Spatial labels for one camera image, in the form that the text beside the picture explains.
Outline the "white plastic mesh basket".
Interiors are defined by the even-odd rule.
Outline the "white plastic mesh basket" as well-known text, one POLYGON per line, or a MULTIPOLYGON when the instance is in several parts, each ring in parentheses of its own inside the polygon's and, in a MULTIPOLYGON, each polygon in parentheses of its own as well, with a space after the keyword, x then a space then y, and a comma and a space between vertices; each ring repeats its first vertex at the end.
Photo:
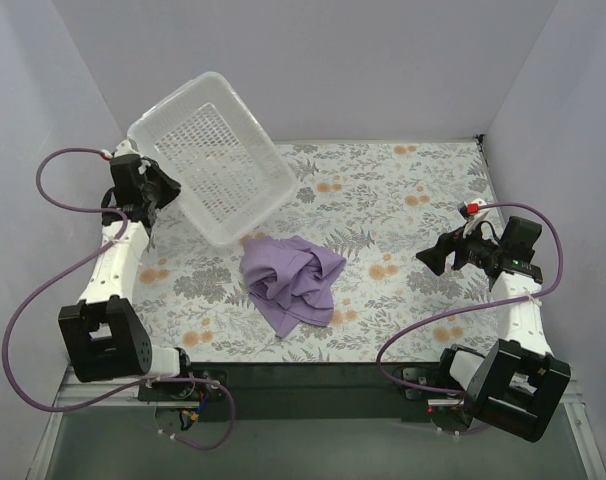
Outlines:
POLYGON ((178 181, 178 205, 213 246, 241 239, 287 203, 296 177, 230 83, 188 81, 135 121, 126 137, 178 181))

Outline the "purple t shirt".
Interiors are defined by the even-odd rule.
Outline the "purple t shirt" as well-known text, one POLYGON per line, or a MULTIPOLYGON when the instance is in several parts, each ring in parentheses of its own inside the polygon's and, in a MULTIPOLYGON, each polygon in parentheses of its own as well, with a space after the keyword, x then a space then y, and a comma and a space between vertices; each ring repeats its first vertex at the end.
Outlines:
POLYGON ((245 243, 240 271, 250 300, 279 339, 299 324, 326 327, 334 314, 332 285, 346 259, 300 236, 245 243))

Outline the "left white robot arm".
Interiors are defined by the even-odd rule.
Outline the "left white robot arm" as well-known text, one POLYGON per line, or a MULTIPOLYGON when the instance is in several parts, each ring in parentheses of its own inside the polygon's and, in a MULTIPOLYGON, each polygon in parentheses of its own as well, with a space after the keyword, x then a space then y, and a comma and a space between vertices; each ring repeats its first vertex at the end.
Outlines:
POLYGON ((196 386, 179 348, 152 343, 132 305, 139 263, 149 247, 157 212, 174 201, 180 184, 158 163, 136 153, 110 160, 114 186, 101 206, 102 244, 109 248, 95 263, 89 283, 76 304, 61 308, 59 327, 77 378, 85 383, 117 378, 161 379, 176 400, 196 386), (123 212, 123 220, 115 208, 123 212))

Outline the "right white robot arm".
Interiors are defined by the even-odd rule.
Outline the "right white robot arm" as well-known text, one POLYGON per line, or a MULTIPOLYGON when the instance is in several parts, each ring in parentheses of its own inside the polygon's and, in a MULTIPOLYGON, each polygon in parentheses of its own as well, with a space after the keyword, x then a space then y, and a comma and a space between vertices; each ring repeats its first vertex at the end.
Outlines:
POLYGON ((489 353, 454 345, 444 351, 435 373, 437 389, 447 397, 464 393, 465 420, 476 419, 529 442, 544 434, 571 378, 570 366, 557 359, 545 337, 537 295, 543 275, 533 264, 540 224, 510 217, 499 239, 486 239, 482 214, 439 236, 417 253, 433 273, 473 265, 488 278, 498 301, 498 339, 489 353))

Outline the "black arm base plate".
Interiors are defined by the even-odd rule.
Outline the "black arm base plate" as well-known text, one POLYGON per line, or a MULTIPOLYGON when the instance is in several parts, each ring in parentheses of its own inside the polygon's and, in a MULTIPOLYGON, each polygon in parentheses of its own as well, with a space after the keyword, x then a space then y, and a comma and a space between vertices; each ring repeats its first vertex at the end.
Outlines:
MULTIPOLYGON (((395 379, 452 388, 436 362, 387 363, 395 379)), ((448 431, 481 423, 463 412, 457 396, 410 389, 385 377, 375 363, 192 363, 196 378, 218 380, 232 394, 238 420, 399 419, 448 431)), ((202 422, 229 418, 226 396, 209 385, 162 383, 139 387, 137 399, 174 409, 204 405, 202 422)))

